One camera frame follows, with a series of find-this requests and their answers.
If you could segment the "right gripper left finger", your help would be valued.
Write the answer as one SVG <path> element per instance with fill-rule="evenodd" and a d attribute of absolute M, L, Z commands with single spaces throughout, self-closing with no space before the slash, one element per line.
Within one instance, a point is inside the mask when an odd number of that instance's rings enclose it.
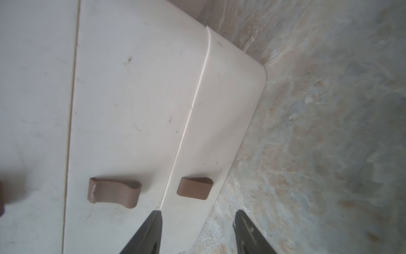
<path fill-rule="evenodd" d="M 162 237 L 162 213 L 150 213 L 120 254 L 158 254 Z"/>

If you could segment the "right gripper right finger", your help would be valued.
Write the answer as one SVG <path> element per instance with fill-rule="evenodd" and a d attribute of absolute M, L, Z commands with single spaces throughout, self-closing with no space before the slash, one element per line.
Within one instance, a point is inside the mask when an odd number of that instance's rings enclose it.
<path fill-rule="evenodd" d="M 277 254 L 243 210 L 238 210 L 233 224 L 238 254 Z"/>

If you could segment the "white three-drawer cabinet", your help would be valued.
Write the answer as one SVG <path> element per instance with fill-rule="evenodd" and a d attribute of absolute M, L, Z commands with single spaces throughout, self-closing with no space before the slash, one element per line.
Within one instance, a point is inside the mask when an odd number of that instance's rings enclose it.
<path fill-rule="evenodd" d="M 1 2 L 1 253 L 195 244 L 264 67 L 168 1 Z"/>

